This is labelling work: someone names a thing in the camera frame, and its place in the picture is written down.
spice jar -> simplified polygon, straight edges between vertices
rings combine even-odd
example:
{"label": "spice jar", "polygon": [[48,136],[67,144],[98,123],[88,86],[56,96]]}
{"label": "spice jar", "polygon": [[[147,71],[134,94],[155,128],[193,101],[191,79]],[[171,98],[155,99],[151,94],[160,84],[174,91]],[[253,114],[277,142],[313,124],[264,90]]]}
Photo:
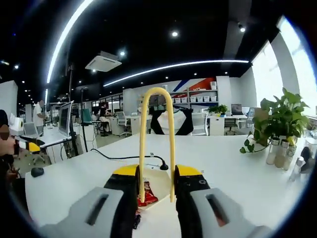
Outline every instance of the spice jar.
{"label": "spice jar", "polygon": [[275,166],[278,168],[281,168],[284,165],[288,145],[289,145],[289,142],[287,140],[281,141],[281,145],[278,148],[275,161],[274,161]]}
{"label": "spice jar", "polygon": [[271,145],[269,148],[269,153],[266,159],[266,163],[268,165],[274,164],[276,153],[278,152],[278,148],[279,148],[278,145],[279,145],[279,138],[277,137],[272,138]]}
{"label": "spice jar", "polygon": [[296,151],[296,146],[289,146],[288,147],[288,151],[287,151],[287,155],[286,155],[286,159],[285,159],[285,162],[284,162],[284,165],[283,165],[283,169],[284,170],[288,170],[289,169],[289,166],[291,165],[292,163],[292,160],[293,160],[293,156],[295,154],[295,151]]}

air conditioner unit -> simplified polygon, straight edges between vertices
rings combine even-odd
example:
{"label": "air conditioner unit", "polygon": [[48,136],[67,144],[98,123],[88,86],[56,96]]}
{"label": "air conditioner unit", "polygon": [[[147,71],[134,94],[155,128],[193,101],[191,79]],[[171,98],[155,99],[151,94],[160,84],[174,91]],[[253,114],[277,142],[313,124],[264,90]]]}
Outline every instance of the air conditioner unit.
{"label": "air conditioner unit", "polygon": [[122,63],[118,61],[118,56],[101,51],[100,55],[94,57],[85,69],[108,72],[121,64]]}

computer monitor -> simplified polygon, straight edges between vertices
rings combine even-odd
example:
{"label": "computer monitor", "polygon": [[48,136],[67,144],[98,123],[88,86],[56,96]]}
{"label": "computer monitor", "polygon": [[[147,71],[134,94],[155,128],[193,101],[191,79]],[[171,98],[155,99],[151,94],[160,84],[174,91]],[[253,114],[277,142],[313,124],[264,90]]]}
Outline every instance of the computer monitor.
{"label": "computer monitor", "polygon": [[69,122],[71,106],[73,102],[66,103],[59,109],[59,132],[65,136],[69,136]]}
{"label": "computer monitor", "polygon": [[232,115],[243,115],[241,104],[231,104]]}

white office chair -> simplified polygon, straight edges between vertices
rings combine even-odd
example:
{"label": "white office chair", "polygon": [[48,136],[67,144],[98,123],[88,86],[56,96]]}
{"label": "white office chair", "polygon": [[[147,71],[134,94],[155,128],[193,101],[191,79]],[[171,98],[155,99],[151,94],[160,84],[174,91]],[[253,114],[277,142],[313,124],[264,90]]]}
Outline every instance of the white office chair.
{"label": "white office chair", "polygon": [[208,135],[207,116],[208,113],[192,113],[194,127],[192,135]]}
{"label": "white office chair", "polygon": [[253,117],[255,114],[255,108],[250,108],[248,112],[247,120],[238,121],[238,129],[236,130],[237,135],[247,135],[249,131],[253,130]]}
{"label": "white office chair", "polygon": [[[36,129],[34,122],[24,123],[24,134],[28,135],[30,137],[35,137],[35,138],[39,137],[38,130]],[[32,155],[32,157],[33,157],[32,162],[34,165],[38,160],[42,160],[43,163],[45,163],[45,159],[43,158],[43,156],[47,156],[41,152],[28,153],[26,156],[28,156],[28,155]]]}
{"label": "white office chair", "polygon": [[128,121],[124,112],[117,112],[117,117],[118,117],[118,125],[124,127],[124,132],[121,133],[119,136],[125,135],[125,137],[127,137],[128,134],[132,135],[131,132],[127,131],[128,127],[131,126],[131,122]]}

recessed spotlight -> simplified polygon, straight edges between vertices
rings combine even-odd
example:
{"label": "recessed spotlight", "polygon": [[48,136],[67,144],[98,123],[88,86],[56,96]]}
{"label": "recessed spotlight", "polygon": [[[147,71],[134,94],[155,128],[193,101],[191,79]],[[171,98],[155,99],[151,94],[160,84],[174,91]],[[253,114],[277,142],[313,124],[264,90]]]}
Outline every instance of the recessed spotlight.
{"label": "recessed spotlight", "polygon": [[173,31],[173,32],[172,32],[172,37],[177,37],[177,36],[178,36],[178,32]]}
{"label": "recessed spotlight", "polygon": [[245,32],[246,31],[246,28],[240,22],[238,22],[238,27],[239,27],[241,32]]}

